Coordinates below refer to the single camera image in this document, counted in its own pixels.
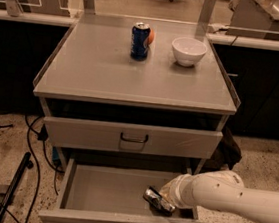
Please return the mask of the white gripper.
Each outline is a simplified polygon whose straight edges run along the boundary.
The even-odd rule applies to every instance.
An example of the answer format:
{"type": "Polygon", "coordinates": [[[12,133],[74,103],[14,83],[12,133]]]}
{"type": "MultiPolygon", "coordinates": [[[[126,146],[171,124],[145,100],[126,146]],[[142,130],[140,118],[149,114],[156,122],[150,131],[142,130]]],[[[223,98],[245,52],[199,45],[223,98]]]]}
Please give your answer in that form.
{"type": "Polygon", "coordinates": [[[159,193],[162,197],[170,196],[172,204],[179,209],[191,208],[193,203],[192,181],[193,176],[189,174],[178,176],[161,187],[159,193]]]}

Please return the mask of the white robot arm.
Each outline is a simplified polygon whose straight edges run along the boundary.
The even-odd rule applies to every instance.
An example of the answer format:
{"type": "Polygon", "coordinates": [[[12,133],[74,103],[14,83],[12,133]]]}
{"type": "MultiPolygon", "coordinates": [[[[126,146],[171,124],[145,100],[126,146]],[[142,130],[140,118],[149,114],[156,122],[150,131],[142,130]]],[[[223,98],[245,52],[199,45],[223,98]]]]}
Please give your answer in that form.
{"type": "Polygon", "coordinates": [[[279,192],[247,188],[230,170],[179,175],[159,193],[179,209],[201,206],[256,223],[279,223],[279,192]]]}

